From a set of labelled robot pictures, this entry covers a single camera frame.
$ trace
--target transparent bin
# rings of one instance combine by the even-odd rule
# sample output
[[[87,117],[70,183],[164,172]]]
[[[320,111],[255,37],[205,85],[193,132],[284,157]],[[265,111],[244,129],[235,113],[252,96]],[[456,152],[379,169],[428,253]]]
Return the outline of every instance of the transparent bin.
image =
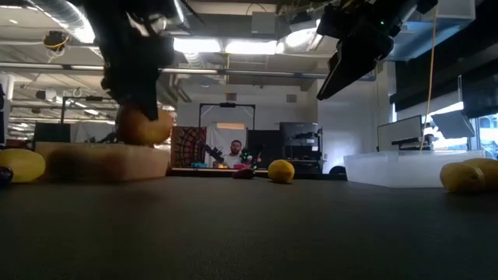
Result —
[[[441,167],[484,158],[484,151],[400,151],[345,156],[348,180],[385,187],[443,187]]]

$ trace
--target wooden block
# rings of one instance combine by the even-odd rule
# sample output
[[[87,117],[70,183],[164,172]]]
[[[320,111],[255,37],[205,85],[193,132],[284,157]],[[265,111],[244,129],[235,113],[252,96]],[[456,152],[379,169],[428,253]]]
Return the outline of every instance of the wooden block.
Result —
[[[136,145],[37,142],[45,180],[127,181],[166,176],[170,152]]]

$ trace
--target person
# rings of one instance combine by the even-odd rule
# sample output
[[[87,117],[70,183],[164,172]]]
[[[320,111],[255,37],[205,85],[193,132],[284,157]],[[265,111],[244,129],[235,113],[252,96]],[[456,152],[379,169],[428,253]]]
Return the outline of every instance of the person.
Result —
[[[223,156],[223,165],[228,166],[228,168],[233,168],[237,164],[242,164],[242,159],[240,158],[240,151],[242,149],[242,142],[239,140],[233,140],[230,144],[230,154]],[[212,163],[212,166],[216,168],[219,165],[218,162]]]

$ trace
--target dark tabletop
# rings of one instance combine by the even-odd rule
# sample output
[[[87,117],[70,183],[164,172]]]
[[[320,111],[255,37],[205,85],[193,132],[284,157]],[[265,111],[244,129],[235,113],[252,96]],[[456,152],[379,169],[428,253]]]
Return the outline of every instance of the dark tabletop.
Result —
[[[497,279],[498,195],[169,177],[0,191],[0,279]]]

